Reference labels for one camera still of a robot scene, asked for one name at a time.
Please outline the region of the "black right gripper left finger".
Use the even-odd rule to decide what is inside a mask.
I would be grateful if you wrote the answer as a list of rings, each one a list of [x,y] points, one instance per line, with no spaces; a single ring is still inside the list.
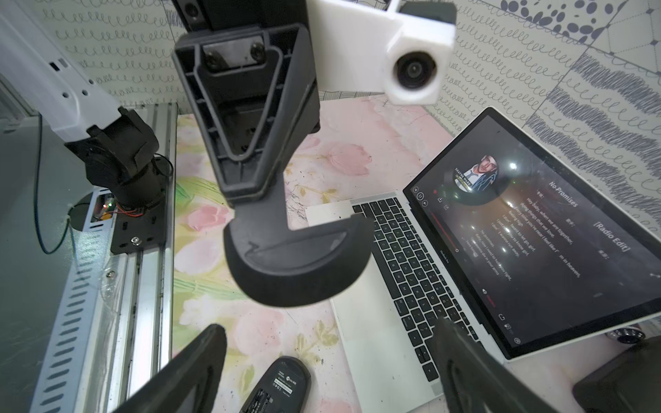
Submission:
[[[210,412],[227,354],[227,334],[209,325],[118,412]]]

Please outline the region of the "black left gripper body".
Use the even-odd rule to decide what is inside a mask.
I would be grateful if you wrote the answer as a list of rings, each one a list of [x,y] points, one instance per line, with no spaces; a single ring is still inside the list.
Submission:
[[[174,0],[173,4],[188,32],[295,23],[309,28],[306,0]]]

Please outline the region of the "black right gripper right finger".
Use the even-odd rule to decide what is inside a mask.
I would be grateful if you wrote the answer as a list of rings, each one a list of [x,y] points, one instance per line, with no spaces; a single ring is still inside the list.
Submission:
[[[439,318],[430,354],[451,412],[553,412],[457,325]]]

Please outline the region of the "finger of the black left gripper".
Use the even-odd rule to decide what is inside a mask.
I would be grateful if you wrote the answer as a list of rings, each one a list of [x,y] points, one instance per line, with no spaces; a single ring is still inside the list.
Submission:
[[[177,41],[173,60],[225,200],[234,207],[262,199],[320,129],[307,27],[195,31]]]

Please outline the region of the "black wireless mouse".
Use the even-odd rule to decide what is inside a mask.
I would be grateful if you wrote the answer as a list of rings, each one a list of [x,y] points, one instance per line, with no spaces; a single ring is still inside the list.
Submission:
[[[311,373],[297,358],[276,359],[244,402],[241,413],[301,413],[312,383]]]

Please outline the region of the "black mouse battery cover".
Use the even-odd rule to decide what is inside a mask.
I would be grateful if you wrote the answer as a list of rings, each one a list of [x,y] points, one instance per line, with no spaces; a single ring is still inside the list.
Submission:
[[[223,232],[225,259],[239,288],[262,305],[287,308],[330,299],[368,265],[371,220],[347,212],[340,220],[292,230],[282,177],[262,199],[232,207],[234,217]]]

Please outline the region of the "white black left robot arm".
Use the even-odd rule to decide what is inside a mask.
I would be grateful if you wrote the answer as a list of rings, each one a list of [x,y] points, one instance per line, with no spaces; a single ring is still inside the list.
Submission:
[[[175,8],[186,34],[173,61],[220,190],[232,204],[268,201],[295,150],[320,129],[306,4],[178,1]],[[122,208],[140,212],[164,200],[153,129],[69,60],[20,1],[1,4],[1,73]]]

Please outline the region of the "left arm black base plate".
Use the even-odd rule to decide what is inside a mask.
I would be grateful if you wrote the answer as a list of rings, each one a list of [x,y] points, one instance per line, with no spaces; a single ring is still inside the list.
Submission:
[[[115,230],[110,250],[114,255],[132,254],[165,244],[167,177],[148,174],[119,189]]]

